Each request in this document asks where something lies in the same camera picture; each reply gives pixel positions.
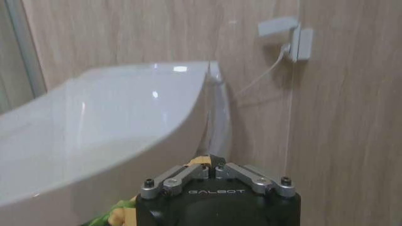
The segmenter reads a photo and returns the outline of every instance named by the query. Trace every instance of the wood grain wall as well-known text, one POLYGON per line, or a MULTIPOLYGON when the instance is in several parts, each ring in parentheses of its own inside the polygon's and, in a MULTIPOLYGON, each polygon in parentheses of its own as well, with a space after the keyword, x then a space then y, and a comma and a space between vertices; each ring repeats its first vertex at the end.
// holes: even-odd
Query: wood grain wall
POLYGON ((6 0, 0 0, 0 114, 32 100, 6 0))
MULTIPOLYGON (((297 0, 23 0, 48 89, 92 67, 218 60, 231 94, 277 58, 257 25, 297 0)), ((233 160, 285 173, 291 67, 233 100, 233 160)))
POLYGON ((287 172, 303 226, 402 225, 402 1, 302 0, 287 172))

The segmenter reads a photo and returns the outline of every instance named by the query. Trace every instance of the wall-mounted device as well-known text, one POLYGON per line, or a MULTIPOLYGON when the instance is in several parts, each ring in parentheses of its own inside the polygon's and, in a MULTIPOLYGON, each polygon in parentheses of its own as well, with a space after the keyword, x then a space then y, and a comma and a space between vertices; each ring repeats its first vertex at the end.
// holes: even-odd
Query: wall-mounted device
POLYGON ((293 17, 281 17, 258 25, 261 37, 290 31, 290 48, 287 56, 293 62, 309 60, 313 45, 313 29, 301 29, 299 21, 293 17))

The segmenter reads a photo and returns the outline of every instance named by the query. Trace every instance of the robotic hand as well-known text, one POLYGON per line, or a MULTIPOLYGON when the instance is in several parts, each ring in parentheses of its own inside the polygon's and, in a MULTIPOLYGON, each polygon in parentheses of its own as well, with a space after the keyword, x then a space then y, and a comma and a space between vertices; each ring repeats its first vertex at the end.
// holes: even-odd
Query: robotic hand
POLYGON ((290 178, 202 156, 146 180, 137 218, 138 226, 299 226, 301 196, 290 178))

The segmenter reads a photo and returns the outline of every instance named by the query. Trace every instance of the metal linkage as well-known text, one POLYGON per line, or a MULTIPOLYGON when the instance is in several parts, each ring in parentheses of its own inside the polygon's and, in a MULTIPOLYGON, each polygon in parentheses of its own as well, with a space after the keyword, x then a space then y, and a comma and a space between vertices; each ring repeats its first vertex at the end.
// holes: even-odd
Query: metal linkage
POLYGON ((187 167, 177 176, 169 178, 163 182, 163 189, 167 190, 170 195, 178 195, 182 193, 183 187, 191 181, 191 179, 209 178, 209 167, 194 164, 187 167))
POLYGON ((183 166, 174 166, 169 171, 161 174, 155 179, 147 179, 141 188, 141 197, 153 199, 158 196, 163 188, 163 181, 185 169, 183 166))
POLYGON ((225 166, 215 168, 217 178, 237 178, 246 183, 258 194, 265 194, 267 189, 274 188, 277 193, 283 197, 293 197, 297 193, 295 187, 291 185, 290 178, 283 177, 283 183, 275 182, 261 173, 254 166, 243 167, 234 163, 227 163, 225 166))

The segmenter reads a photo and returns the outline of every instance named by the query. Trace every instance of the yellow object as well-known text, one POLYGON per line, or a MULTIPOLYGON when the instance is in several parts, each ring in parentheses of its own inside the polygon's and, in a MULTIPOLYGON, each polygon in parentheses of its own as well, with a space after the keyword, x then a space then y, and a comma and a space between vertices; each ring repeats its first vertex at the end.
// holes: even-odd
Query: yellow object
POLYGON ((209 164, 211 166, 213 165, 211 157, 209 155, 199 156, 199 157, 191 159, 191 161, 186 164, 186 166, 191 166, 193 164, 209 164))

